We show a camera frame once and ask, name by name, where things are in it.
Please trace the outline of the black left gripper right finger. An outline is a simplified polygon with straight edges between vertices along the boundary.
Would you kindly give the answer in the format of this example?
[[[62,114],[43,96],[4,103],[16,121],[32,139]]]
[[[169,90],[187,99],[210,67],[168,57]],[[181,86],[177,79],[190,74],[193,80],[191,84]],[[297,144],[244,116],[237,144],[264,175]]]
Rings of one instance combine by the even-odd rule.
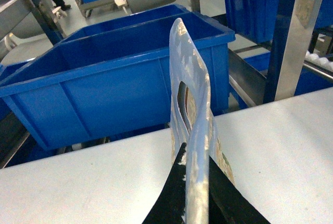
[[[209,223],[269,223],[209,160]]]

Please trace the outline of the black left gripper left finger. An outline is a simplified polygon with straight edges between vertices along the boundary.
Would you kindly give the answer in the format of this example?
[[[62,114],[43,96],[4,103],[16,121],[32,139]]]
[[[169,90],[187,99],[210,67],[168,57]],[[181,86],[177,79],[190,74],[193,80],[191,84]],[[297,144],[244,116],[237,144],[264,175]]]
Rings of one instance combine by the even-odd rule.
[[[182,143],[167,180],[143,223],[184,223],[186,166],[181,164],[186,151]]]

